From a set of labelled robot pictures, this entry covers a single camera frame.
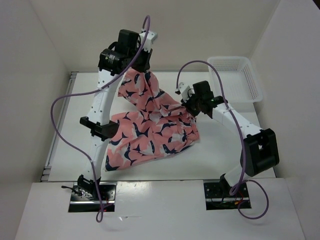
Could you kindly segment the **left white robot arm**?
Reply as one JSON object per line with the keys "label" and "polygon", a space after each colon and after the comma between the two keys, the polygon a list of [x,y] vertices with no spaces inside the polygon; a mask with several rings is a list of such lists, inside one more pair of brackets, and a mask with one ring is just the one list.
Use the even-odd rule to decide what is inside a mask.
{"label": "left white robot arm", "polygon": [[141,73],[150,68],[152,44],[157,33],[122,29],[118,40],[104,49],[98,62],[98,92],[86,116],[80,118],[80,124],[89,128],[91,161],[77,179],[80,195],[89,200],[96,200],[100,194],[101,169],[107,145],[118,131],[119,124],[110,119],[111,106],[122,75],[130,67]]}

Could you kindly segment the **pink shark print shorts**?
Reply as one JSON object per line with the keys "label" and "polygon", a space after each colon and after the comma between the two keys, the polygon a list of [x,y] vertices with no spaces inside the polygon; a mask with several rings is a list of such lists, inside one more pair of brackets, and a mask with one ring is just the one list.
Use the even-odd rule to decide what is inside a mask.
{"label": "pink shark print shorts", "polygon": [[118,96],[135,109],[111,117],[119,128],[106,149],[106,171],[178,154],[200,139],[195,117],[159,87],[152,72],[129,69]]}

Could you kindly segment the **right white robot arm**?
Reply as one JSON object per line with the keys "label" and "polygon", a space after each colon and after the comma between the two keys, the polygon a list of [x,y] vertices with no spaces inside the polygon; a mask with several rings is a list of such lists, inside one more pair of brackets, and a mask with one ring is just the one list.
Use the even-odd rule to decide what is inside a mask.
{"label": "right white robot arm", "polygon": [[207,81],[188,86],[179,83],[182,105],[194,117],[199,113],[239,135],[241,155],[238,165],[219,179],[219,191],[225,197],[235,194],[244,181],[273,168],[280,162],[275,132],[253,124],[236,110],[222,96],[214,96]]}

